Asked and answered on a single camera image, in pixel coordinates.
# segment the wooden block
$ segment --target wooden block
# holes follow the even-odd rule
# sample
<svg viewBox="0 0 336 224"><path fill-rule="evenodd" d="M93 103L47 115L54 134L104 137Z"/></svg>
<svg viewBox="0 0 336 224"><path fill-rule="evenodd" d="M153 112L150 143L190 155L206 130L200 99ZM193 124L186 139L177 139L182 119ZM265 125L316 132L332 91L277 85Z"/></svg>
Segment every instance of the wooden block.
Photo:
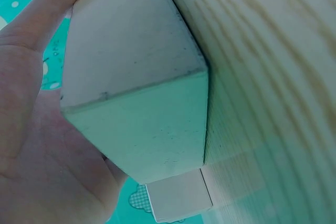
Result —
<svg viewBox="0 0 336 224"><path fill-rule="evenodd" d="M172 0L79 0L61 109L139 183L203 165L207 67Z"/></svg>
<svg viewBox="0 0 336 224"><path fill-rule="evenodd" d="M149 183L146 187L158 223L182 220L212 207L199 169Z"/></svg>

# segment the palm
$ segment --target palm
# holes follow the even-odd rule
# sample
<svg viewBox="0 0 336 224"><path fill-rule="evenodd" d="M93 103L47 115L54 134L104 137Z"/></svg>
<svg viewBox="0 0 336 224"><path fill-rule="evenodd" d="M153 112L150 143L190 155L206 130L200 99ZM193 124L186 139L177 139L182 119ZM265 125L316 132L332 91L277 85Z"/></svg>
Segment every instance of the palm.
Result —
<svg viewBox="0 0 336 224"><path fill-rule="evenodd" d="M58 110L55 91L40 93L25 143L7 176L13 183L17 211L39 223L103 223L116 204L119 185L100 152Z"/></svg>

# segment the checkered pattern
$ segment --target checkered pattern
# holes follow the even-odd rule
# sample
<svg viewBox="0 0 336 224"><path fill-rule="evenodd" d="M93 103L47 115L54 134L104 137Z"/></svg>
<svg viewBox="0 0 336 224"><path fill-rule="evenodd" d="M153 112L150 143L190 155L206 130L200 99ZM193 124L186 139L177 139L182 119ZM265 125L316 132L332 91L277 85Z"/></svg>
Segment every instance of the checkered pattern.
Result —
<svg viewBox="0 0 336 224"><path fill-rule="evenodd" d="M143 209L146 212L152 212L147 189L144 185L138 185L136 193L130 196L129 203L132 207L136 209Z"/></svg>

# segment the cloud shape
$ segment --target cloud shape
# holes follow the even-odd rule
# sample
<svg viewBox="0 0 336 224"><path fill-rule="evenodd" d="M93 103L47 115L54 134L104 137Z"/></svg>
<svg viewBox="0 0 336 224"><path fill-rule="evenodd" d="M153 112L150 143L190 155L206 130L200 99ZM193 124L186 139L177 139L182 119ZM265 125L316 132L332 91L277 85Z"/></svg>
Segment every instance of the cloud shape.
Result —
<svg viewBox="0 0 336 224"><path fill-rule="evenodd" d="M137 191L131 194L129 198L130 205L136 209L144 210L145 212L151 214L152 208L151 208L151 203L148 198L146 186L138 185L136 190ZM179 220L179 221L170 222L170 223L182 223L182 222L184 222L184 220Z"/></svg>

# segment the white polka dot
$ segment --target white polka dot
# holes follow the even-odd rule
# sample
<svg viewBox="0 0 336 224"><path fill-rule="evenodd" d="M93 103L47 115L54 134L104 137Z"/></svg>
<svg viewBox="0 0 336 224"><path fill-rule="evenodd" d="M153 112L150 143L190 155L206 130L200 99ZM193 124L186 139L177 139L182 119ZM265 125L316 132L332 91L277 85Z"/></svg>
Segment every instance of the white polka dot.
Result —
<svg viewBox="0 0 336 224"><path fill-rule="evenodd" d="M43 75L46 75L48 73L48 65L43 62Z"/></svg>
<svg viewBox="0 0 336 224"><path fill-rule="evenodd" d="M55 89L55 88L58 88L59 85L60 85L60 84L59 84L58 82L56 82L56 83L50 85L50 88L51 88L51 89Z"/></svg>
<svg viewBox="0 0 336 224"><path fill-rule="evenodd" d="M3 19L3 17L0 16L0 30L4 28L7 25L6 20Z"/></svg>
<svg viewBox="0 0 336 224"><path fill-rule="evenodd" d="M12 8L18 7L19 6L19 2L18 1L14 1L12 2Z"/></svg>

